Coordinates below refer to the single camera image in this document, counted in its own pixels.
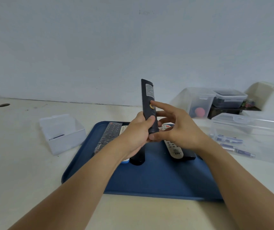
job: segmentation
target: pink ball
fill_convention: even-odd
[[[202,107],[195,109],[195,114],[197,117],[202,118],[205,115],[205,110]]]

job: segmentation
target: white table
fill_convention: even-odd
[[[0,230],[7,229],[61,185],[79,147],[53,156],[42,117],[69,113],[88,133],[103,120],[131,121],[141,107],[0,99]],[[208,120],[197,120],[208,126]],[[274,164],[234,156],[274,192]],[[90,229],[237,229],[224,203],[104,194]]]

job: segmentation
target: white remote control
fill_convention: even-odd
[[[125,125],[125,126],[122,126],[122,127],[121,127],[121,130],[120,130],[119,135],[121,135],[121,134],[125,131],[125,129],[127,128],[127,126],[128,126],[128,125]],[[126,163],[128,163],[129,161],[130,161],[130,159],[128,158],[128,159],[122,161],[121,164],[126,164]]]
[[[162,127],[160,127],[160,129],[165,130],[168,127],[171,127],[171,126],[168,124],[162,124]],[[171,157],[173,157],[174,159],[182,159],[184,157],[184,153],[180,147],[178,147],[177,145],[175,145],[174,143],[170,141],[164,140],[164,142],[167,146],[167,149]]]

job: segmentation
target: white wall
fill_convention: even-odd
[[[140,105],[274,82],[274,0],[0,0],[1,96]]]

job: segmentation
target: blue tray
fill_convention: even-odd
[[[62,183],[90,160],[108,123],[109,121],[102,121],[94,125],[62,175]],[[191,200],[222,200],[205,162],[199,158],[193,161],[178,162],[170,156],[163,141],[146,144],[146,161],[141,166],[131,163],[120,164],[110,178],[104,193]]]

